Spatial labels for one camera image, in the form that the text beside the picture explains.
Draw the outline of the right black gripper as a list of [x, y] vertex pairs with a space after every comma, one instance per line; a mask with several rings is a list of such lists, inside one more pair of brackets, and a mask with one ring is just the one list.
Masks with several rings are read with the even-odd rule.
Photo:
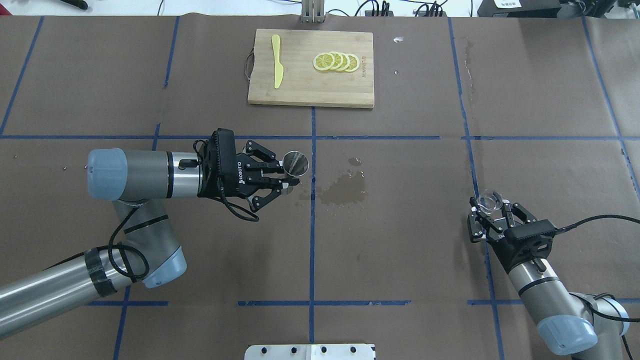
[[503, 201], [498, 219], [484, 214], [475, 197], [471, 197], [469, 203], [471, 243], [489, 244], [506, 272], [525, 263], [533, 264], [539, 273], [547, 271], [543, 260], [550, 255], [558, 230], [551, 221], [537, 219], [519, 203], [510, 201]]

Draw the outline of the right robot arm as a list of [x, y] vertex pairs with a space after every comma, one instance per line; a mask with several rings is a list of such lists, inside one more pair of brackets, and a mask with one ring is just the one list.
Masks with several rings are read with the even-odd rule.
[[626, 334], [639, 319], [630, 317], [609, 292], [567, 290], [548, 261], [555, 236], [606, 215], [556, 227], [495, 191], [472, 196], [469, 203], [470, 242], [486, 242], [493, 249], [551, 353], [573, 360], [633, 358]]

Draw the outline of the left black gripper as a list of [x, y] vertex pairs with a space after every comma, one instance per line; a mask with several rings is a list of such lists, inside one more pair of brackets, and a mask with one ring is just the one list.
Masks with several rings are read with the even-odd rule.
[[288, 178], [276, 153], [254, 140], [247, 141], [237, 161], [238, 198], [246, 199], [254, 213], [300, 184], [299, 178]]

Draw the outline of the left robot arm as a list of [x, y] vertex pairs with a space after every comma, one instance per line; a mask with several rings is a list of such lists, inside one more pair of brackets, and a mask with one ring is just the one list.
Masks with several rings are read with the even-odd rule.
[[182, 276], [185, 255], [163, 199], [212, 199], [256, 223], [258, 210], [297, 186], [309, 169], [298, 151], [279, 158], [253, 140], [237, 151], [227, 129], [195, 140], [191, 152], [107, 148], [87, 159], [89, 195], [111, 202], [119, 224], [105, 245], [2, 287], [3, 339], [138, 281], [153, 289]]

